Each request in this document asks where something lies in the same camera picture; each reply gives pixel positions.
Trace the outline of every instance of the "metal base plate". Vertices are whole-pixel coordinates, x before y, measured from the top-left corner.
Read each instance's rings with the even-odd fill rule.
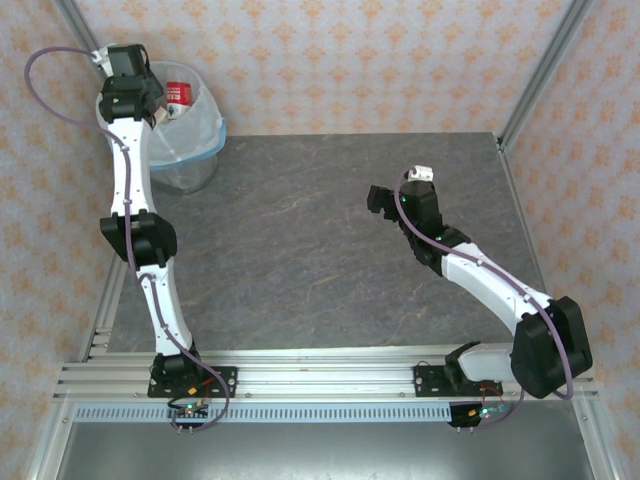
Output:
[[[227,386],[229,387],[230,398],[236,396],[236,385],[238,383],[238,368],[237,367],[211,367],[220,374]],[[213,378],[208,375],[204,378],[203,382]],[[194,394],[189,393],[189,389],[193,385],[185,385],[183,388],[165,389],[161,385],[153,385],[149,382],[149,388],[147,390],[147,396],[149,398],[224,398],[224,390],[220,383],[213,378],[213,382],[209,388],[199,388]]]
[[[413,385],[416,397],[486,397],[498,396],[490,388],[482,391],[482,385],[492,387],[502,395],[502,384],[489,380],[482,382],[468,382],[454,389],[446,378],[444,365],[416,365],[413,367]]]

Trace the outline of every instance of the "patterned wallpaper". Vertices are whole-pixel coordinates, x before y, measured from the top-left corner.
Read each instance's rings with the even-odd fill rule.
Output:
[[[0,478],[25,478],[63,361],[77,357],[111,253],[98,219],[113,182],[107,142],[45,113],[22,71],[44,46],[75,45],[51,0],[2,9],[0,33]],[[39,91],[93,117],[100,84],[84,59],[36,63]]]
[[[637,0],[595,1],[509,160],[550,290],[583,307],[617,446],[640,478]]]
[[[232,135],[499,133],[570,0],[79,0],[208,83]]]

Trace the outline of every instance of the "red can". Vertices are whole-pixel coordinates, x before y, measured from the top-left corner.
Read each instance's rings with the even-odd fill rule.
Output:
[[[191,85],[183,82],[167,82],[167,112],[170,119],[184,115],[193,104]]]

